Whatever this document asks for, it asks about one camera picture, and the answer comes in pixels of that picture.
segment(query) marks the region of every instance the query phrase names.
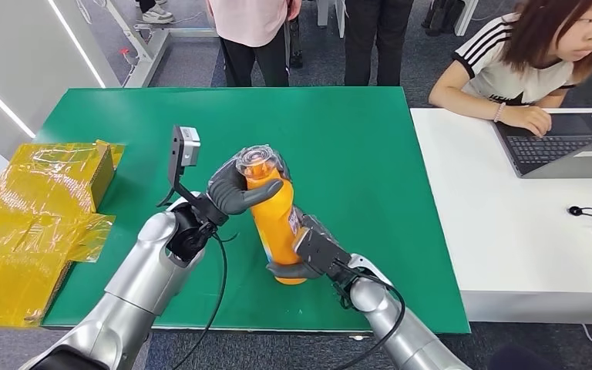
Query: yellow box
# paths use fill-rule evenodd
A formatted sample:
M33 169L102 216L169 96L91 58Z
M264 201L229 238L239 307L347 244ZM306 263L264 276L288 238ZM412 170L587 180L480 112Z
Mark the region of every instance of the yellow box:
M0 326L36 326L73 261L96 261L114 216L96 214L122 146L23 144L0 176Z

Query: pink shirt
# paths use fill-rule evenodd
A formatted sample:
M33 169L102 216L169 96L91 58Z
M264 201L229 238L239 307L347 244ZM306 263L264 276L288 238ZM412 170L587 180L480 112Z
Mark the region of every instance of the pink shirt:
M257 48L267 45L287 18L287 0L209 0L217 33Z

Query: bottle cap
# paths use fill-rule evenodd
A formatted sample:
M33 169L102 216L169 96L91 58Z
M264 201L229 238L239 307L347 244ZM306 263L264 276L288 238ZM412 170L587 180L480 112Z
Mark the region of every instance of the bottle cap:
M239 152L237 170L248 179L259 180L271 174L276 167L277 157L268 145L257 145Z

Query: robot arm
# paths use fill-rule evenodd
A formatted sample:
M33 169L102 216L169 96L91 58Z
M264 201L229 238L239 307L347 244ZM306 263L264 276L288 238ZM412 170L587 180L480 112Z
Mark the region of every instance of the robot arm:
M409 308L405 307L405 314L398 323L402 305L389 294L384 284L351 272L371 275L393 286L371 261L341 249L314 218L305 216L304 225L309 227L303 226L299 230L294 243L296 253L309 265L309 270L325 274L332 280L341 295L342 306L350 306L361 312L378 341L389 335L383 347L396 368L470 370Z
M20 370L132 368L156 317L204 255L201 248L183 261L166 252L181 233L199 226L186 204L181 198L149 218L94 309Z

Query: black pants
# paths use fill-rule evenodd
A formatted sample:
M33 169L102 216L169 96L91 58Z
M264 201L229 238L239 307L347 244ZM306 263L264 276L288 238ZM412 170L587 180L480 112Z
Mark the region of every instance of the black pants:
M346 86L368 85L374 40L378 47L378 85L400 85L402 44L413 2L346 0Z
M283 27L280 27L280 31L267 45L251 48L221 39L221 49L226 60L224 68L229 87L251 86L251 71L255 60L260 66L266 86L289 86Z
M155 0L140 0L140 10L142 13L146 13L155 6Z

